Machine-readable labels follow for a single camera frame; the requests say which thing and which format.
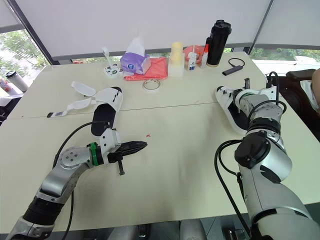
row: black joint motor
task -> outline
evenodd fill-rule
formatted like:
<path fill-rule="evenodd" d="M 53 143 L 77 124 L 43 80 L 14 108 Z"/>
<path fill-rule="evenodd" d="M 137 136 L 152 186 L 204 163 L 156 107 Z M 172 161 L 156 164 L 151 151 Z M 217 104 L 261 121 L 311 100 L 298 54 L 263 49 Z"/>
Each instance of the black joint motor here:
<path fill-rule="evenodd" d="M 255 130 L 255 129 L 270 130 L 279 135 L 281 133 L 280 123 L 272 118 L 266 118 L 266 117 L 258 117 L 250 122 L 248 131 Z"/>
<path fill-rule="evenodd" d="M 251 169 L 267 156 L 270 148 L 268 139 L 261 132 L 254 132 L 243 138 L 234 158 L 241 166 Z"/>

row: tissue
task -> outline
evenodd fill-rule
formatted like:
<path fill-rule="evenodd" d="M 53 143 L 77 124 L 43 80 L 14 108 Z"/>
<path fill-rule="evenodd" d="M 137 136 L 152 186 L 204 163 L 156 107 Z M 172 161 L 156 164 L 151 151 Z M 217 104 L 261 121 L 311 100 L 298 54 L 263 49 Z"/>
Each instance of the tissue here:
<path fill-rule="evenodd" d="M 120 63 L 125 76 L 134 73 L 144 75 L 151 66 L 149 55 L 145 54 L 145 47 L 140 37 L 135 37 L 125 54 L 121 57 Z"/>

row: window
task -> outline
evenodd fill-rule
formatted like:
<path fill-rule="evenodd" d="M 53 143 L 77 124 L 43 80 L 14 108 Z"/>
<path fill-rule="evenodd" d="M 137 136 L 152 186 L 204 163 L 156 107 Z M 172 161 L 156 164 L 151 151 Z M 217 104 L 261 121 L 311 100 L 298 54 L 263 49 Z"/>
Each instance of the window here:
<path fill-rule="evenodd" d="M 49 65 L 47 59 L 25 30 L 0 34 L 1 77 L 5 78 L 5 74 L 9 71 L 17 71 L 30 86 L 47 65 Z M 0 97 L 5 95 L 4 91 L 0 92 Z"/>
<path fill-rule="evenodd" d="M 289 71 L 320 68 L 320 50 L 253 48 L 250 57 L 264 74 L 275 71 L 285 76 Z"/>
<path fill-rule="evenodd" d="M 232 48 L 225 48 L 225 53 L 230 53 Z M 148 54 L 152 58 L 160 58 L 160 57 L 170 57 L 170 52 L 162 52 L 162 53 L 149 53 Z M 119 62 L 122 56 L 111 56 L 111 60 L 113 62 Z M 91 63 L 106 63 L 107 60 L 105 57 L 90 57 L 90 58 L 77 58 L 72 59 L 73 63 L 81 63 L 81 64 L 91 64 Z"/>

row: black bottle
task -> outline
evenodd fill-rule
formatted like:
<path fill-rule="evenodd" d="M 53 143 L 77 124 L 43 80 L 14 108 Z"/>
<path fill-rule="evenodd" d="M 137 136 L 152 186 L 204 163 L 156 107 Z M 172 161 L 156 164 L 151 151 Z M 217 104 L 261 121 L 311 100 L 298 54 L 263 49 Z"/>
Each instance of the black bottle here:
<path fill-rule="evenodd" d="M 219 64 L 230 33 L 231 24 L 224 20 L 217 20 L 212 27 L 210 37 L 206 39 L 206 43 L 209 45 L 206 64 L 209 67 L 216 67 Z"/>

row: red cloth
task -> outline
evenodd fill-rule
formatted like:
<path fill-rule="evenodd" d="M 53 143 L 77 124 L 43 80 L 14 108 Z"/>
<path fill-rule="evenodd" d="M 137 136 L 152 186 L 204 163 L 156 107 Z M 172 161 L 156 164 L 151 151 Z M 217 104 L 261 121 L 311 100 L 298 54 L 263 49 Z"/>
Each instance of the red cloth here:
<path fill-rule="evenodd" d="M 157 57 L 150 58 L 151 66 L 146 71 L 145 75 L 134 74 L 132 76 L 125 76 L 127 81 L 139 81 L 148 79 L 166 79 L 168 77 L 167 58 Z"/>

